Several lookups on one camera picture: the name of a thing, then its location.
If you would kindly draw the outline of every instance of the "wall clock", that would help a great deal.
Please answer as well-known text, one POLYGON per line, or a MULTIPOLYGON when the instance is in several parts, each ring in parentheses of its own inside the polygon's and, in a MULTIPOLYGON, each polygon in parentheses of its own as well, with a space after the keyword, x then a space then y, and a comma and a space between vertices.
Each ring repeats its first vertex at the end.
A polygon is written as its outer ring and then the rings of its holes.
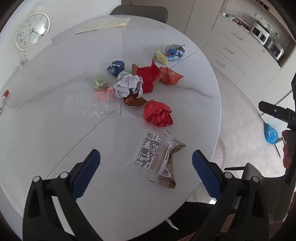
POLYGON ((49 17, 42 12, 36 12, 27 17, 17 29, 15 43, 21 50, 27 50, 40 38, 48 33, 49 17))

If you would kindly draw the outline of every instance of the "white marble tabletop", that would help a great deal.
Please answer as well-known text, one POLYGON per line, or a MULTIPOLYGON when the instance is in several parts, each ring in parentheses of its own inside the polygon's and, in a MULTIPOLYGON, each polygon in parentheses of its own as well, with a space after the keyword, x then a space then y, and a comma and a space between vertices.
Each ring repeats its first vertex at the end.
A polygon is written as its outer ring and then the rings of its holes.
MULTIPOLYGON (((214 72, 198 47, 179 31, 151 19, 130 18, 124 29, 74 35, 75 27, 60 34, 4 86, 2 91, 8 89, 10 96, 0 116, 0 185, 18 213, 34 176, 54 178, 70 171, 93 148, 101 153, 101 165, 77 202, 106 241, 128 240, 152 229, 173 214, 199 183, 192 153, 200 149, 211 159, 220 129, 221 101, 214 72), (172 109, 174 124, 167 130, 187 144, 175 154, 177 185, 171 190, 147 182, 126 162, 116 166, 108 161, 114 140, 106 133, 115 131, 115 113, 97 125, 91 118, 63 114, 62 107, 69 94, 93 91, 93 76, 115 83, 106 71, 112 61, 124 61, 131 72, 133 63, 149 66, 157 50, 173 43, 185 44, 182 60, 169 62, 184 78, 175 86, 156 83, 152 93, 143 95, 172 109), (136 199, 150 208, 143 209, 136 199)), ((143 108, 123 105, 123 117, 142 118, 142 113, 143 108)))

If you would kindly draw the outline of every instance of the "blue gripper pad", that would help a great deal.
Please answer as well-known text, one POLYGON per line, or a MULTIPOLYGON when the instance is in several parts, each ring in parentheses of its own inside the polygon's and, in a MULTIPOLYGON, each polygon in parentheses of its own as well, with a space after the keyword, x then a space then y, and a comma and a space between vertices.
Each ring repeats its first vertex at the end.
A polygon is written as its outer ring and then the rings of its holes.
POLYGON ((192 165, 197 174, 200 176, 208 194, 211 197, 216 198, 218 201, 221 197, 222 181, 217 178, 214 171, 217 171, 218 173, 221 172, 223 174, 221 169, 216 163, 209 162, 200 150, 196 150, 192 154, 192 165))
POLYGON ((87 186, 89 185, 93 175, 100 165, 101 156, 97 150, 92 150, 88 157, 81 163, 83 166, 76 175, 73 181, 72 198, 76 201, 77 198, 82 197, 87 186))

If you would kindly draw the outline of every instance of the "small red package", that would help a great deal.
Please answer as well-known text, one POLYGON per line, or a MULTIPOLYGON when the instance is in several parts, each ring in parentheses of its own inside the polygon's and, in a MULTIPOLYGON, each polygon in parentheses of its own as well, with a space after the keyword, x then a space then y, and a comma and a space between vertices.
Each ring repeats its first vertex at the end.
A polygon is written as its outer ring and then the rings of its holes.
POLYGON ((155 64, 155 57, 152 59, 151 66, 139 68, 136 67, 136 72, 138 76, 143 79, 142 89, 143 94, 151 93, 153 91, 153 83, 159 80, 161 76, 161 71, 155 64))
POLYGON ((166 85, 175 85, 181 78, 184 77, 168 67, 161 66, 159 70, 161 71, 160 81, 166 85))
POLYGON ((152 122, 155 126, 170 126, 173 124, 170 113, 172 110, 166 104, 150 100, 145 105, 143 117, 147 123, 152 122))

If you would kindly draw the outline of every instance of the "green crumpled paper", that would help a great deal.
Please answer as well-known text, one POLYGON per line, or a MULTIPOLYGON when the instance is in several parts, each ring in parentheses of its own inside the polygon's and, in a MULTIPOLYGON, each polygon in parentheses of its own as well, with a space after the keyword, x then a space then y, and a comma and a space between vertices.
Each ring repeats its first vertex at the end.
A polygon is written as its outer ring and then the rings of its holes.
POLYGON ((99 79, 94 77, 94 88, 96 90, 103 90, 107 87, 108 82, 104 81, 103 79, 99 79))

